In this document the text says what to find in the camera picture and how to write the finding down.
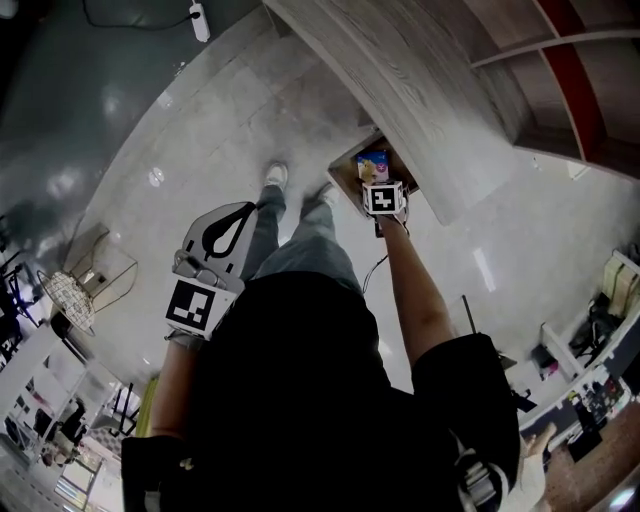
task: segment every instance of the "shoe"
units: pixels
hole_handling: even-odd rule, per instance
[[[270,185],[275,185],[284,192],[284,187],[287,186],[288,176],[289,172],[287,171],[287,166],[285,164],[276,162],[271,167],[269,167],[267,176],[264,179],[264,186],[268,187]]]
[[[338,204],[339,199],[340,191],[332,183],[327,183],[318,192],[318,201],[327,203],[332,210]]]

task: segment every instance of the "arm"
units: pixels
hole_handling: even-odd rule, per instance
[[[151,408],[151,436],[185,439],[198,352],[169,342]]]
[[[449,313],[404,227],[379,219],[387,243],[393,295],[411,367],[429,349],[453,338]]]

